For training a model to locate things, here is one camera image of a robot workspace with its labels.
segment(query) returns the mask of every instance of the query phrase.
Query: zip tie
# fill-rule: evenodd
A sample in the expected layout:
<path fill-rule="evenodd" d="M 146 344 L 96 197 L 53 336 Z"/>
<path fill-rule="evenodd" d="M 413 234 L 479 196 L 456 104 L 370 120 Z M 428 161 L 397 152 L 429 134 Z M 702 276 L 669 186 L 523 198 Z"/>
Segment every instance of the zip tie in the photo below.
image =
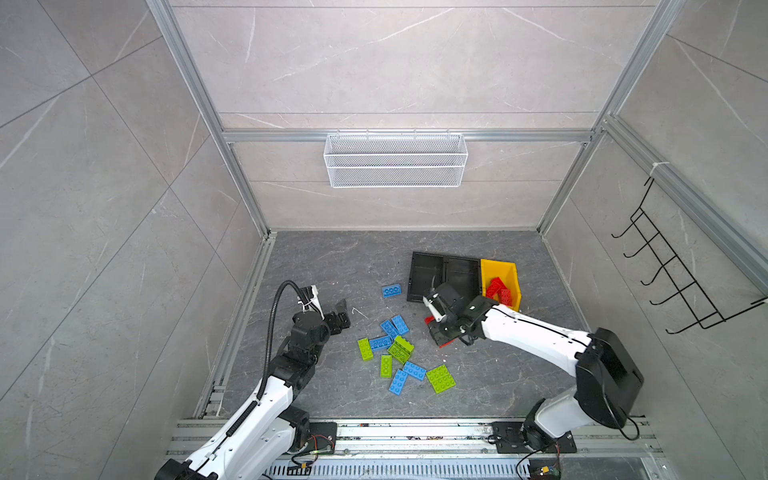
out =
<path fill-rule="evenodd" d="M 653 162 L 652 168 L 650 169 L 650 173 L 648 173 L 648 177 L 653 176 L 654 170 L 656 170 L 656 167 L 659 165 L 667 165 L 669 162 Z"/>

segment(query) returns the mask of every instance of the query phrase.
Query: green square block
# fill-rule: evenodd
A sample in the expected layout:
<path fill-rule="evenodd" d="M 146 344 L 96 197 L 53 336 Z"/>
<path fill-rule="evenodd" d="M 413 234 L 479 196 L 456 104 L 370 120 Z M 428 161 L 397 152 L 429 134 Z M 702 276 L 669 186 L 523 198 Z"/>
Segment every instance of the green square block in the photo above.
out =
<path fill-rule="evenodd" d="M 398 335 L 395 337 L 395 341 L 392 342 L 392 346 L 390 346 L 387 351 L 391 353 L 392 356 L 395 357 L 400 363 L 405 365 L 408 359 L 411 358 L 411 353 L 413 353 L 413 345 L 408 343 L 408 340 Z"/>
<path fill-rule="evenodd" d="M 371 350 L 371 343 L 368 339 L 358 340 L 357 346 L 360 347 L 360 355 L 362 355 L 363 362 L 373 359 L 373 350 Z"/>
<path fill-rule="evenodd" d="M 432 384 L 432 388 L 435 389 L 435 393 L 443 393 L 445 390 L 456 386 L 456 381 L 445 365 L 429 370 L 427 372 L 427 379 Z"/>
<path fill-rule="evenodd" d="M 392 378 L 392 356 L 382 355 L 382 374 L 383 379 Z"/>

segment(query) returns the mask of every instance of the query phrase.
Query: gray tile wall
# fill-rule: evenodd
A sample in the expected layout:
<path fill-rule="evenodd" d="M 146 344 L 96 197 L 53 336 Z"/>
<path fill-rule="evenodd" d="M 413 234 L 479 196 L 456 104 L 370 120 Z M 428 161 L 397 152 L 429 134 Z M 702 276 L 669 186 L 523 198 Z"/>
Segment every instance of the gray tile wall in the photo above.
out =
<path fill-rule="evenodd" d="M 143 1 L 0 18 L 0 478 L 151 478 L 256 228 Z"/>
<path fill-rule="evenodd" d="M 768 8 L 760 0 L 689 0 L 619 112 L 762 247 L 768 247 L 767 22 Z M 643 244 L 637 234 L 619 240 L 610 235 L 628 225 L 646 178 L 605 141 L 548 241 L 590 326 L 627 333 L 625 341 L 647 378 L 638 408 L 650 416 L 677 474 L 765 478 L 768 306 L 711 329 L 666 333 L 693 317 L 679 297 L 652 306 L 651 300 L 674 293 L 670 281 L 662 274 L 643 285 L 658 263 L 649 250 L 624 257 Z M 644 207 L 724 315 L 761 298 L 658 187 Z M 686 284 L 680 268 L 673 275 Z M 713 311 L 696 287 L 686 299 L 699 316 Z"/>
<path fill-rule="evenodd" d="M 225 127 L 591 127 L 652 0 L 178 0 Z"/>
<path fill-rule="evenodd" d="M 575 142 L 472 142 L 460 187 L 331 188 L 323 143 L 240 143 L 277 229 L 533 230 L 579 150 Z"/>

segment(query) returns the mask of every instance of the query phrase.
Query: wire basket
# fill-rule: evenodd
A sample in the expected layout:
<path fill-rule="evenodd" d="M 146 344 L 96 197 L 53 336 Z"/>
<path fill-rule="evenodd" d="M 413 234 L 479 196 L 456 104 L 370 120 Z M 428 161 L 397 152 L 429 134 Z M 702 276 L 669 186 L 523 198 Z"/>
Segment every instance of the wire basket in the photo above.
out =
<path fill-rule="evenodd" d="M 329 134 L 323 157 L 333 188 L 458 187 L 467 163 L 461 134 Z"/>

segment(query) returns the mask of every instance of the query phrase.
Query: blue rectangular block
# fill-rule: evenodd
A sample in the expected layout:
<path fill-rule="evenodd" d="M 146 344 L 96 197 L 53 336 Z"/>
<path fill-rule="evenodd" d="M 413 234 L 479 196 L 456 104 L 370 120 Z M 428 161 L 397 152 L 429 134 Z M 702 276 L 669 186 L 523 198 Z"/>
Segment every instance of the blue rectangular block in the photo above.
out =
<path fill-rule="evenodd" d="M 402 371 L 419 380 L 423 380 L 424 376 L 427 374 L 426 369 L 423 369 L 422 367 L 414 365 L 410 362 L 406 362 L 406 364 L 402 367 Z"/>
<path fill-rule="evenodd" d="M 406 333 L 410 332 L 408 329 L 408 326 L 406 325 L 405 320 L 402 319 L 402 316 L 396 315 L 392 318 L 392 323 L 395 324 L 395 328 L 397 329 L 397 333 L 399 333 L 401 336 L 405 335 Z"/>
<path fill-rule="evenodd" d="M 394 341 L 395 337 L 399 335 L 395 325 L 392 323 L 392 320 L 386 320 L 384 323 L 382 323 L 382 329 L 384 330 L 384 333 L 389 335 L 389 339 L 392 341 Z"/>
<path fill-rule="evenodd" d="M 398 370 L 395 374 L 395 378 L 392 379 L 392 385 L 389 386 L 389 391 L 395 395 L 400 395 L 400 392 L 402 392 L 402 386 L 406 384 L 407 378 L 408 375 L 405 372 Z"/>
<path fill-rule="evenodd" d="M 399 283 L 382 287 L 382 295 L 384 298 L 390 298 L 391 296 L 399 295 L 400 293 L 402 293 L 402 289 L 400 288 Z"/>
<path fill-rule="evenodd" d="M 378 339 L 373 339 L 370 341 L 371 343 L 371 350 L 374 352 L 378 352 L 379 350 L 386 350 L 390 346 L 392 346 L 392 339 L 389 338 L 389 336 L 382 336 Z"/>

